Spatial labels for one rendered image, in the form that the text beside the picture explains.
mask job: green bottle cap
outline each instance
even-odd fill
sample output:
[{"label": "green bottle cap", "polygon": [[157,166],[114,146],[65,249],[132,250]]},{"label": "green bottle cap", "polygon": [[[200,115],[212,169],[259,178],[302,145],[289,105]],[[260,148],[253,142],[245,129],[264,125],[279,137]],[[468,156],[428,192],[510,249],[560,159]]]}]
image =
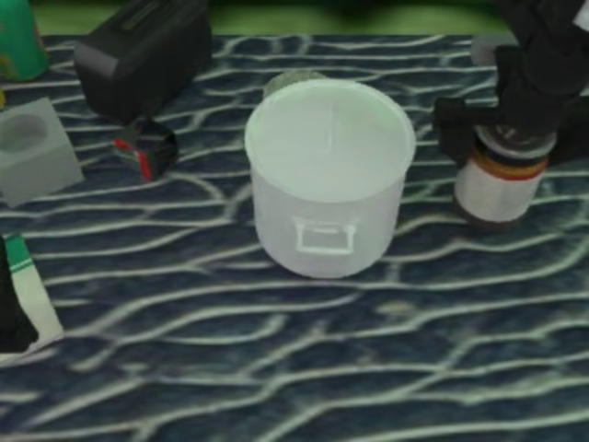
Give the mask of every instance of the green bottle cap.
[{"label": "green bottle cap", "polygon": [[0,0],[0,76],[28,81],[48,68],[29,0]]}]

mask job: dark blue tablecloth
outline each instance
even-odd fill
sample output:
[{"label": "dark blue tablecloth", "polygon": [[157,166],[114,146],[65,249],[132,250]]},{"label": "dark blue tablecloth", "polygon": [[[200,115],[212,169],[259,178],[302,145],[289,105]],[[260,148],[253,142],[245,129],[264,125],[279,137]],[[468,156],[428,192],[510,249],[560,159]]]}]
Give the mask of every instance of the dark blue tablecloth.
[{"label": "dark blue tablecloth", "polygon": [[[0,204],[67,333],[0,370],[0,440],[589,440],[589,162],[553,169],[514,230],[454,214],[430,122],[441,95],[491,104],[468,38],[218,38],[161,115],[181,160],[146,185],[87,108],[73,42],[48,38],[51,72],[6,86],[11,105],[52,99],[87,180]],[[277,266],[252,226],[244,123],[296,67],[379,88],[419,135],[389,252],[336,282]]]}]

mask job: white bucket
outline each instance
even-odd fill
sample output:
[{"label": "white bucket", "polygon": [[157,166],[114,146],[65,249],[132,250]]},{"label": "white bucket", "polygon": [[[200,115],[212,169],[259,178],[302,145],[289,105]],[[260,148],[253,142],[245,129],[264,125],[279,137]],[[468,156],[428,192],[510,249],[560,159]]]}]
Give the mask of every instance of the white bucket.
[{"label": "white bucket", "polygon": [[378,90],[313,79],[269,95],[245,134],[262,247],[314,278],[358,273],[387,251],[415,132]]}]

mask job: white plastic handle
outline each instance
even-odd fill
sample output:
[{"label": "white plastic handle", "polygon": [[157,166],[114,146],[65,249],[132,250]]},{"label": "white plastic handle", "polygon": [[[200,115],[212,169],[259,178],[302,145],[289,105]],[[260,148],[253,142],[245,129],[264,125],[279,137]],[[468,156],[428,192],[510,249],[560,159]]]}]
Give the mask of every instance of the white plastic handle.
[{"label": "white plastic handle", "polygon": [[[355,226],[342,226],[336,223],[307,221],[298,218],[294,221],[294,225],[296,227],[296,251],[312,255],[330,256],[351,255],[353,253],[354,236],[356,234]],[[334,240],[338,235],[344,236],[341,247],[313,245],[312,241],[309,240],[309,237],[312,236]]]}]

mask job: green background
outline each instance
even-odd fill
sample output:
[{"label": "green background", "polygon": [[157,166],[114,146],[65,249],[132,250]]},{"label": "green background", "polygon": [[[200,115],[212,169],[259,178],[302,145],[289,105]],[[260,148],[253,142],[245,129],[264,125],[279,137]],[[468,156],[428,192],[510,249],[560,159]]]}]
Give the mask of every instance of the green background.
[{"label": "green background", "polygon": [[[88,33],[125,0],[31,0],[43,34]],[[491,0],[210,0],[216,34],[478,33],[504,29]]]}]

